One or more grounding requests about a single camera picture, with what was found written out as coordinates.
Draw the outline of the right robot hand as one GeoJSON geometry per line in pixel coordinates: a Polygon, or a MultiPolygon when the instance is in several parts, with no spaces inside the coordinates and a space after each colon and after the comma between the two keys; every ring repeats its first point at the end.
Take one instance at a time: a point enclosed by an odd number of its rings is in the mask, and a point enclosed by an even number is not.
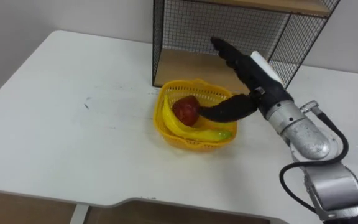
{"type": "Polygon", "coordinates": [[[259,110],[263,116],[283,101],[294,101],[282,83],[272,78],[249,55],[218,37],[210,39],[218,55],[234,70],[249,94],[234,95],[214,106],[201,106],[198,114],[210,121],[230,123],[239,121],[259,110]]]}

